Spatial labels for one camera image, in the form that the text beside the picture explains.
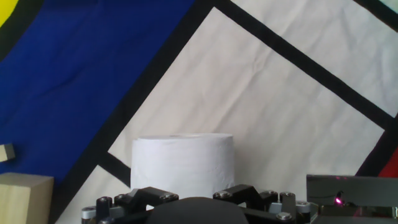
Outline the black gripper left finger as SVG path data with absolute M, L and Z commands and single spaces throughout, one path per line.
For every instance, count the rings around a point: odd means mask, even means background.
M 100 197 L 94 206 L 82 208 L 81 224 L 145 223 L 152 213 L 148 205 L 156 207 L 178 199 L 177 194 L 154 187 L 133 189 L 113 198 Z

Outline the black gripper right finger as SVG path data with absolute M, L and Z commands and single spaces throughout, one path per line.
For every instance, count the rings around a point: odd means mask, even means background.
M 213 194 L 215 200 L 235 204 L 248 223 L 310 223 L 310 204 L 297 201 L 292 192 L 258 192 L 253 186 L 239 184 Z

